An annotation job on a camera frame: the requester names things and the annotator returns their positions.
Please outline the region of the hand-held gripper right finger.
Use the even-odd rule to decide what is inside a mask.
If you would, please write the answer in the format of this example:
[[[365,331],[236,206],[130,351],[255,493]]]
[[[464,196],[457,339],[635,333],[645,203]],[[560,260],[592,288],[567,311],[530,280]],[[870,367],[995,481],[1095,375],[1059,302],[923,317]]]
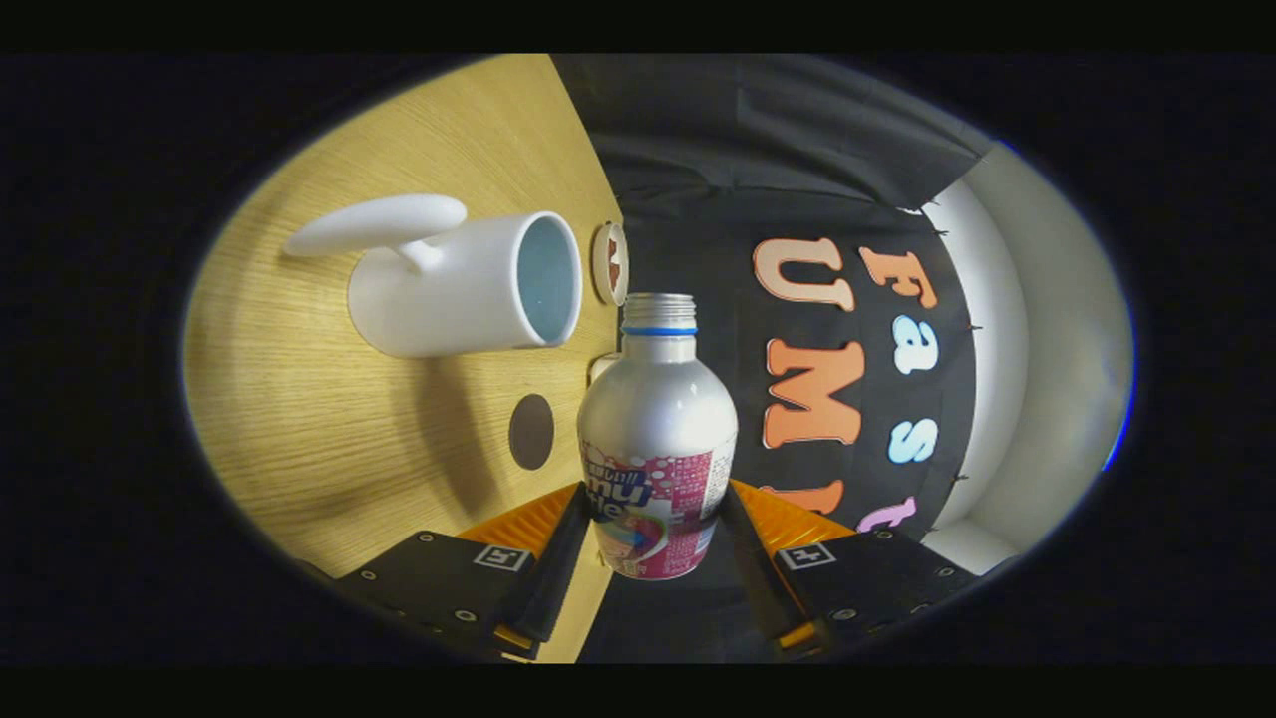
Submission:
[[[1004,564],[963,523],[911,536],[907,500],[850,528],[732,481],[720,509],[760,636],[778,657],[846,657],[928,619]]]

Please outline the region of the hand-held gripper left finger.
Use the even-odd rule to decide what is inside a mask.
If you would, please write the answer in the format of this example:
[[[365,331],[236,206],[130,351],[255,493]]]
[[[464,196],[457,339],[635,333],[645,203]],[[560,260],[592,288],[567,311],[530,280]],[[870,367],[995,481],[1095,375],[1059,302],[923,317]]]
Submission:
[[[461,536],[415,532],[334,585],[449,650],[530,661],[551,640],[590,523],[575,482]]]

